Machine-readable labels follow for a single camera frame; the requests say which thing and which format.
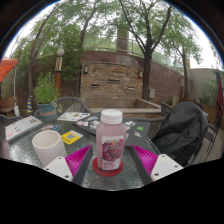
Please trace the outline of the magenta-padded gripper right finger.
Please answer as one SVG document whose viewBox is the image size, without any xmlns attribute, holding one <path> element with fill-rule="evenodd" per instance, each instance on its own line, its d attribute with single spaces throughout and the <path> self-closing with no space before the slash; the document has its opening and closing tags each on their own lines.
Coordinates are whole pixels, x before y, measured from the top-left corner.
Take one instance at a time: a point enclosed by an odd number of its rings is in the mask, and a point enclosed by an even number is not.
<svg viewBox="0 0 224 224">
<path fill-rule="evenodd" d="M 136 145 L 131 146 L 131 155 L 144 185 L 182 169 L 182 166 L 168 155 L 156 155 Z"/>
</svg>

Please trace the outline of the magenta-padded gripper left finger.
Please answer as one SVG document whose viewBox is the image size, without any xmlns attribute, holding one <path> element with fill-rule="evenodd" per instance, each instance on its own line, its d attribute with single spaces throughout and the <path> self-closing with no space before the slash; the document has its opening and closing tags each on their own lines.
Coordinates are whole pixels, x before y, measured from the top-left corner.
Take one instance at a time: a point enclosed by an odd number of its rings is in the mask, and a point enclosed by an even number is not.
<svg viewBox="0 0 224 224">
<path fill-rule="evenodd" d="M 93 146 L 89 145 L 77 150 L 67 157 L 57 157 L 49 163 L 44 170 L 73 182 L 76 185 L 80 185 L 92 156 Z"/>
</svg>

